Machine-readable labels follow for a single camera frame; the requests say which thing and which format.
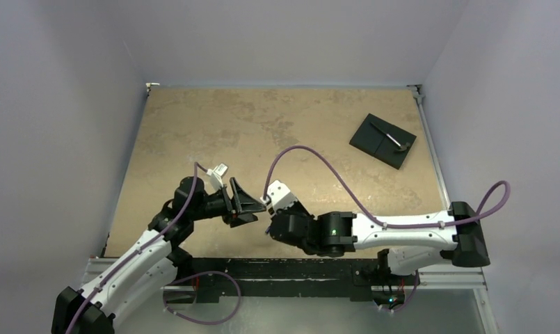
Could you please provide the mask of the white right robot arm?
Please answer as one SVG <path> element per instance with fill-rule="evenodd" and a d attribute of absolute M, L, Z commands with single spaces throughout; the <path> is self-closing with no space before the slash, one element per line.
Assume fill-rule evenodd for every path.
<path fill-rule="evenodd" d="M 466 202 L 414 216 L 373 216 L 355 212 L 311 215 L 299 201 L 271 217 L 269 236 L 307 255 L 342 257 L 345 253 L 385 247 L 375 265 L 377 278 L 392 283 L 422 267 L 490 264 L 480 216 Z"/>

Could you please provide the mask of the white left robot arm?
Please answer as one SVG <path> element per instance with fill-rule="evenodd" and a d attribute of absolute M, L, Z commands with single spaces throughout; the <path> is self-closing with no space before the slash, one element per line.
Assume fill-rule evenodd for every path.
<path fill-rule="evenodd" d="M 196 221 L 220 217 L 231 228 L 256 221 L 269 197 L 250 196 L 235 178 L 224 184 L 212 177 L 211 185 L 214 192 L 208 193 L 197 175 L 184 178 L 131 248 L 88 283 L 59 293 L 51 332 L 114 333 L 162 287 L 190 282 L 197 289 L 201 277 L 220 275 L 217 270 L 196 271 L 193 256 L 181 243 L 193 233 Z"/>

